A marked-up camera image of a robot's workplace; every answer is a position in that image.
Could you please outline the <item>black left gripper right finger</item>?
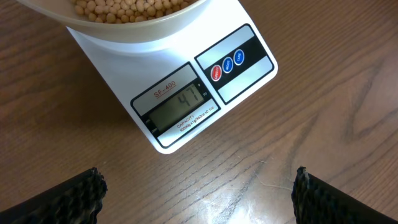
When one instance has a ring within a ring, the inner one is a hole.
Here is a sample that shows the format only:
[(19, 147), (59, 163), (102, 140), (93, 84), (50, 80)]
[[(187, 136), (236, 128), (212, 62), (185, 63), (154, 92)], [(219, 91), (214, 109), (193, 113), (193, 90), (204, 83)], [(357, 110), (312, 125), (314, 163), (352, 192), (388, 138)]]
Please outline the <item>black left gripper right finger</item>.
[(299, 224), (397, 224), (397, 220), (320, 180), (305, 167), (297, 169), (291, 198)]

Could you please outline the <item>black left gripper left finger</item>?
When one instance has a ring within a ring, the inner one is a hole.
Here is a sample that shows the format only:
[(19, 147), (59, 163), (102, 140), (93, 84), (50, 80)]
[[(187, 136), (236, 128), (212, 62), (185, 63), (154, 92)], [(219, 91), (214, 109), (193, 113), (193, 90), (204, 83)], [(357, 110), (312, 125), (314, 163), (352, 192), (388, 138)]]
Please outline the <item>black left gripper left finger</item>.
[(1, 223), (95, 224), (108, 191), (93, 167), (1, 212)]

